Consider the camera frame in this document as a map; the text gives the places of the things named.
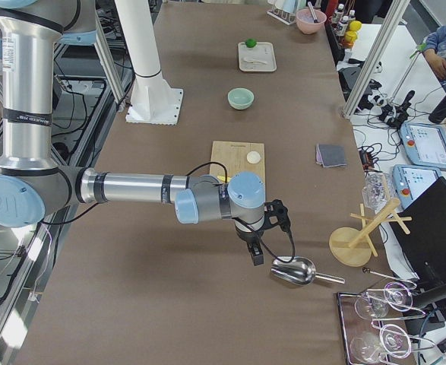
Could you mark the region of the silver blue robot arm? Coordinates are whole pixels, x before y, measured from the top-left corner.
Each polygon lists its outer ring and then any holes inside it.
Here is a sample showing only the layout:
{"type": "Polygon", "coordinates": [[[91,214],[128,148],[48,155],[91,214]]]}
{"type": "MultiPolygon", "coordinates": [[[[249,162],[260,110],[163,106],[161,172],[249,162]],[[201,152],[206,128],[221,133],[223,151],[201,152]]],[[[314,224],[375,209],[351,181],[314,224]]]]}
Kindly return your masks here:
{"type": "Polygon", "coordinates": [[[115,201],[172,204],[183,224],[232,219],[255,265],[268,216],[261,179],[243,172],[215,177],[101,173],[61,166],[51,156],[52,86],[56,43],[96,41],[92,1],[0,1],[3,73],[3,152],[0,225],[39,223],[61,208],[115,201]]]}

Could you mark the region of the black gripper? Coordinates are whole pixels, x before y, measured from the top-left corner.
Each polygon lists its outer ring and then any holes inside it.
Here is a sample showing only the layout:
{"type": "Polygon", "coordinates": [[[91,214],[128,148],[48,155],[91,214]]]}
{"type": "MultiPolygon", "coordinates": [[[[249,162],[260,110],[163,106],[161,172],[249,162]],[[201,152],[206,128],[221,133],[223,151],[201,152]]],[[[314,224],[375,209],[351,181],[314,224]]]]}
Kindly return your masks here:
{"type": "Polygon", "coordinates": [[[246,242],[253,265],[263,265],[264,253],[262,252],[260,245],[261,232],[259,230],[247,232],[238,229],[238,237],[246,242]]]}

